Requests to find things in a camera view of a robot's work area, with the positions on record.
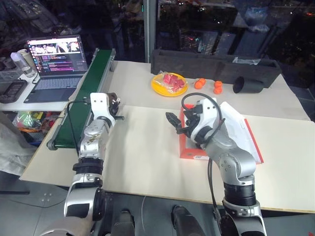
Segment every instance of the green conveyor belt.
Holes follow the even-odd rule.
[[[91,92],[97,92],[104,70],[107,64],[110,63],[111,52],[111,50],[98,51],[75,100],[83,100],[84,97],[89,98]],[[80,140],[82,130],[90,112],[90,105],[83,103],[74,103],[70,108],[71,121],[77,141]],[[53,146],[55,148],[74,148],[68,116],[55,136]]]

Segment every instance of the yellow plate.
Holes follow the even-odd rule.
[[[183,80],[183,81],[185,82],[185,86],[182,87],[181,90],[179,90],[179,91],[177,91],[177,92],[171,93],[171,92],[169,92],[165,87],[163,87],[163,86],[161,86],[161,85],[159,85],[159,84],[157,84],[157,83],[154,82],[154,79],[155,79],[155,78],[157,78],[158,76],[162,76],[162,74],[158,74],[158,75],[155,75],[155,76],[153,77],[153,79],[151,80],[151,87],[153,88],[153,90],[154,90],[155,92],[157,92],[158,94],[161,94],[161,95],[167,96],[167,97],[176,97],[176,96],[181,95],[181,94],[183,94],[184,92],[186,92],[187,89],[188,89],[188,83],[186,82],[186,79],[185,79],[183,76],[181,76],[181,75],[179,75],[179,74],[176,74],[176,73],[170,73],[170,74],[176,75],[178,78],[180,78],[181,80]]]

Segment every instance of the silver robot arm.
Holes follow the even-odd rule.
[[[91,93],[94,119],[84,130],[78,163],[73,166],[76,174],[65,200],[64,218],[54,222],[41,236],[89,236],[95,221],[102,219],[105,210],[102,189],[105,145],[115,126],[118,104],[115,94]]]
[[[198,101],[194,108],[187,109],[184,100],[192,95],[207,98]],[[187,127],[182,128],[181,121],[173,113],[166,113],[166,117],[178,134],[184,133],[204,149],[209,158],[219,167],[224,184],[225,197],[222,203],[225,215],[221,216],[217,209],[215,209],[215,215],[221,234],[223,236],[266,236],[260,204],[254,192],[253,174],[256,162],[253,156],[240,149],[229,138],[220,108],[212,98],[200,93],[188,94],[184,96],[182,106],[188,119]],[[219,119],[213,119],[213,112],[219,114]],[[213,123],[216,127],[210,127],[209,123]]]

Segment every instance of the plastic bottle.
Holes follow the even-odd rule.
[[[36,70],[36,66],[34,64],[34,61],[33,61],[33,58],[31,56],[31,54],[26,50],[26,49],[21,49],[21,50],[18,50],[18,53],[21,54],[24,59],[26,60],[26,62],[31,66],[33,67],[34,70]]]
[[[11,53],[11,58],[14,61],[14,64],[16,64],[16,66],[19,67],[27,77],[30,78],[30,77],[35,76],[36,72],[25,61],[24,57],[21,54]]]

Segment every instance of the white table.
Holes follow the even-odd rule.
[[[19,99],[16,102],[2,104],[0,103],[0,111],[51,111],[51,112],[60,112],[64,109],[67,102],[38,102],[38,103],[24,103],[25,99],[35,87],[35,84],[32,84],[32,81],[35,79],[35,82],[39,80],[39,75],[35,77],[28,78],[25,74],[20,76],[22,80],[26,80],[28,85],[20,95]]]
[[[154,93],[150,87],[152,77],[149,64],[118,62],[109,91],[122,99],[120,114],[126,118],[118,121],[106,145],[103,188],[210,203],[207,163],[179,158],[178,136],[165,118],[165,112],[178,114],[181,98]],[[207,81],[207,85],[201,92],[213,96],[212,83]],[[265,161],[255,172],[256,194],[262,208],[315,212],[315,125],[308,121],[283,77],[259,94],[233,94],[231,85],[224,85],[223,94],[216,98],[248,115]],[[36,151],[22,180],[71,184],[72,165],[77,162],[75,150],[49,151],[46,147],[60,122]],[[221,201],[223,184],[216,167],[214,190]]]
[[[235,94],[233,85],[223,84],[223,93],[215,95],[213,93],[214,81],[207,80],[206,85],[197,90],[193,87],[194,79],[187,79],[189,88],[186,93],[178,97],[164,97],[151,89],[151,79],[154,75],[150,73],[150,68],[148,63],[119,61],[109,91],[115,92],[126,105],[174,110],[180,109],[184,95],[202,92],[215,97],[219,104],[227,101],[244,115],[310,120],[282,75],[279,75],[269,88],[264,88],[260,93]],[[188,98],[187,102],[194,103],[196,100],[196,97],[192,97]]]

